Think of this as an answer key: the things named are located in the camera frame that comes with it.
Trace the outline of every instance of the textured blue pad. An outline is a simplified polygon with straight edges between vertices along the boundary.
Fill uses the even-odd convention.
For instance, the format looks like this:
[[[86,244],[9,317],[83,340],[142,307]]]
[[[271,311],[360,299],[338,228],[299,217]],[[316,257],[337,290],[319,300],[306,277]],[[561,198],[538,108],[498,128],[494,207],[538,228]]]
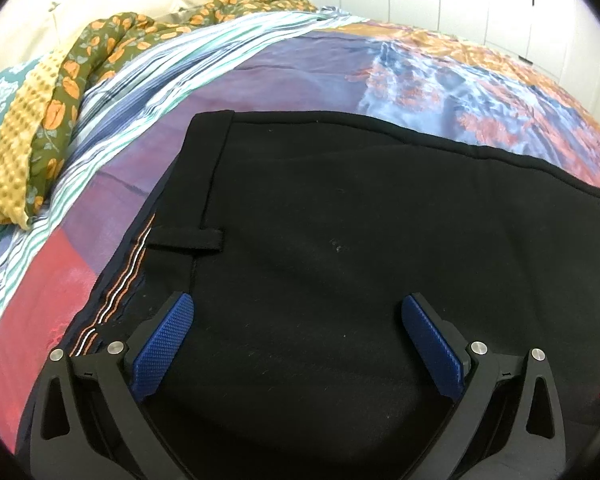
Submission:
[[[440,394],[458,400],[464,391],[462,363],[413,296],[402,302],[402,323]]]
[[[193,323],[193,312],[191,296],[181,295],[138,354],[130,386],[136,402],[157,391]]]

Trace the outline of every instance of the bed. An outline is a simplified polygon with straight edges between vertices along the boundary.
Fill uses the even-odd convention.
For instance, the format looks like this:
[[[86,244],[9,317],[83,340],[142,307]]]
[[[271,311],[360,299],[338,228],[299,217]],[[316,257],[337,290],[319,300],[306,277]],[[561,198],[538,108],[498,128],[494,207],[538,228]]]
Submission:
[[[32,142],[34,151],[38,140],[61,155],[42,156],[37,166],[31,159],[35,190],[20,183],[25,202],[0,210],[0,437],[11,450],[49,352],[98,348],[97,322],[67,329],[88,315],[110,266],[126,265],[119,287],[132,285],[142,246],[128,261],[112,258],[197,113],[362,114],[542,159],[600,190],[599,124],[529,66],[440,33],[315,10],[306,0],[240,1],[238,16],[223,7],[236,0],[212,0],[179,23],[99,17],[54,50],[58,93],[44,94],[43,128]],[[111,35],[99,35],[108,28]],[[129,41],[130,30],[154,40]],[[91,60],[99,44],[106,56]],[[0,73],[0,127],[26,76],[44,62],[54,65],[43,56]],[[122,306],[113,298],[103,308],[100,320]]]

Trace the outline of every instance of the metal screw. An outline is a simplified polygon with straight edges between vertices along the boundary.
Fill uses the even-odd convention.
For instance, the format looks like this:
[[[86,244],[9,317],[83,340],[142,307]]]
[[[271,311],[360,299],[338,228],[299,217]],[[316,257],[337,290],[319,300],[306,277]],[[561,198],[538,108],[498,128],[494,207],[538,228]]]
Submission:
[[[107,346],[107,352],[110,354],[119,354],[125,349],[125,344],[122,341],[114,341],[113,343],[109,343]]]
[[[487,345],[481,341],[471,343],[471,350],[474,354],[485,355],[487,353]]]
[[[62,351],[62,349],[56,348],[51,352],[51,354],[49,354],[49,359],[51,359],[52,361],[59,361],[60,359],[62,359],[63,355],[64,352]]]
[[[536,361],[544,361],[544,358],[546,357],[546,355],[544,355],[544,352],[539,348],[534,348],[531,351],[531,355]]]

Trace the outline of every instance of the bedspread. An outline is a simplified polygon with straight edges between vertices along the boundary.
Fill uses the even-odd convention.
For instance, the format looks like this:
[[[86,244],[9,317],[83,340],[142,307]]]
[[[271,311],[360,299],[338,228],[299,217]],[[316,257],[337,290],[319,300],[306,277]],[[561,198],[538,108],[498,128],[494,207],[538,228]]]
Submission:
[[[0,224],[29,227],[65,164],[84,92],[145,51],[193,30],[254,12],[304,10],[308,0],[211,0],[162,23],[122,12],[87,25],[27,75],[0,124]],[[22,116],[26,115],[27,123]]]
[[[134,95],[128,89],[109,102],[122,72],[94,89],[100,94],[94,91],[78,118],[77,142],[50,209],[30,235],[0,237],[0,258],[16,259],[2,277],[8,292],[0,292],[0,434],[12,449],[48,351],[84,306],[196,113],[366,114],[423,134],[543,158],[600,188],[600,126],[550,79],[485,47],[366,23],[296,34],[240,60],[202,80],[183,69],[181,80],[144,86],[138,102],[123,99]],[[131,62],[124,70],[139,67]],[[136,72],[142,78],[148,70]],[[180,91],[187,82],[188,90]],[[151,115],[155,107],[162,112]]]

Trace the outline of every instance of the black pants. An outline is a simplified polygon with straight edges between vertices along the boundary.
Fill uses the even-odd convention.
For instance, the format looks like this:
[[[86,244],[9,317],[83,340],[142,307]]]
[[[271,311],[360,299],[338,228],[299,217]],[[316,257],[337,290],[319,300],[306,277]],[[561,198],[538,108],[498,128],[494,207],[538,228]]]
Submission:
[[[600,190],[535,158],[332,112],[196,116],[125,338],[196,317],[147,410],[199,478],[397,478],[449,409],[398,316],[543,349],[568,454],[600,423]]]

